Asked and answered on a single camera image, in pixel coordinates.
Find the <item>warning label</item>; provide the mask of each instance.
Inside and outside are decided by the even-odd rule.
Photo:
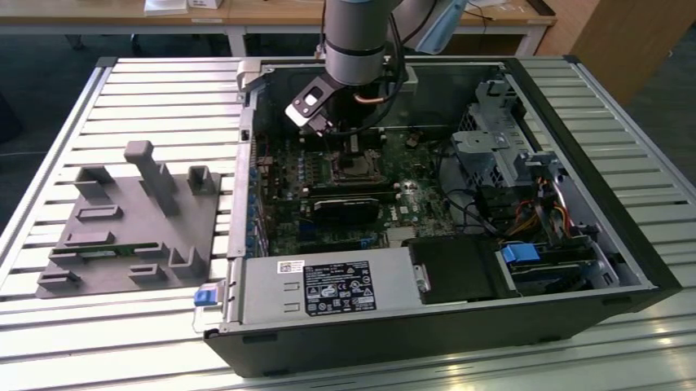
[[[305,266],[305,298],[310,316],[375,310],[369,262]]]

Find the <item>barcode sticker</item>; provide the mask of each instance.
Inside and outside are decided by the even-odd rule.
[[[278,262],[278,274],[286,273],[301,273],[305,267],[305,261],[279,261]]]

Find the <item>motherboard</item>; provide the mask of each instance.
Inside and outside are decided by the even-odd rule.
[[[421,131],[258,145],[270,255],[401,247],[456,232],[434,175],[438,141]]]

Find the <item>metal bracket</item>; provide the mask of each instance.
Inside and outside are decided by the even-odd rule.
[[[262,83],[261,60],[244,59],[236,67],[236,88],[239,92],[250,92]]]

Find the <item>metal rack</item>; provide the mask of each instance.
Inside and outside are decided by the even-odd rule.
[[[236,62],[119,59],[92,73],[0,239],[0,388],[335,391],[693,386],[696,191],[584,67],[560,58],[525,59],[524,66],[685,287],[648,310],[544,345],[290,378],[242,379],[191,327],[194,288],[36,299],[37,275],[78,198],[71,183],[79,166],[104,164],[112,175],[135,174],[120,154],[132,139],[150,139],[159,146],[155,158],[172,172],[200,162],[223,174],[210,279],[224,276],[242,111]],[[533,121],[529,128],[544,148],[552,148]],[[212,308],[202,321],[219,316],[219,308]]]

